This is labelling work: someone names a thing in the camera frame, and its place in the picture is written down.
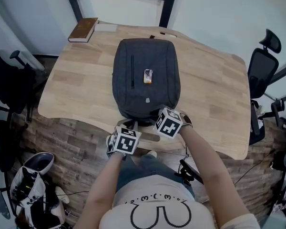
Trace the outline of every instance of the jeans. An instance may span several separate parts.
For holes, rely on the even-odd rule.
[[[183,184],[184,187],[189,190],[189,192],[194,197],[192,187],[186,185],[184,183],[184,179],[182,177],[176,176],[173,169],[170,169],[168,166],[161,163],[152,155],[143,155],[141,157],[139,166],[133,162],[130,155],[126,156],[126,159],[122,162],[121,165],[116,192],[133,180],[149,177],[152,175],[160,175]]]

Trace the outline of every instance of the wooden floor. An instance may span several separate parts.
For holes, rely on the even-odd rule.
[[[51,69],[52,61],[43,62]],[[14,115],[13,128],[24,125],[25,111],[20,115]],[[35,148],[37,152],[47,151],[55,155],[55,161],[49,174],[53,181],[67,193],[89,191],[99,172],[106,164],[108,158],[105,131],[89,124],[69,119],[47,119],[37,112],[37,106],[33,110],[33,120],[27,130],[24,131],[21,146]],[[233,160],[226,155],[219,154],[229,170],[234,182],[236,182],[248,169],[258,164],[263,157],[272,149],[286,149],[286,130],[280,130],[272,121],[265,120],[266,137],[263,141],[250,146],[245,160]],[[139,156],[147,151],[137,149],[133,157],[137,162]],[[184,150],[170,151],[169,153],[158,153],[158,158],[174,170],[178,170],[179,160],[184,157]],[[273,196],[271,187],[282,178],[282,172],[271,170],[269,163],[273,154],[267,156],[264,161],[254,167],[236,185],[236,189],[251,213],[255,214],[262,223],[269,208],[264,205]],[[194,165],[193,159],[186,160]],[[204,186],[194,181],[193,190],[196,201],[203,202],[208,197]],[[70,195],[70,203],[65,205],[71,213],[78,217],[84,207],[88,193]],[[73,225],[77,218],[69,216],[67,222]]]

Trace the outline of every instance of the black and white bag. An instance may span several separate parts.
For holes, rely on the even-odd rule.
[[[152,70],[151,83],[144,73]],[[125,39],[118,46],[112,74],[113,96],[122,116],[149,122],[164,106],[175,108],[180,79],[175,47],[159,39]]]

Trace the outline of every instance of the white t-shirt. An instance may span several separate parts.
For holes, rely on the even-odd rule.
[[[159,175],[140,178],[122,187],[99,229],[215,229],[210,211],[195,202],[180,183]],[[259,229],[252,214],[229,221],[222,229]]]

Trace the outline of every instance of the brown book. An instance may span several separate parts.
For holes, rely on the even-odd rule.
[[[81,19],[75,26],[71,35],[68,37],[70,42],[87,42],[89,41],[95,25],[99,22],[98,18]]]

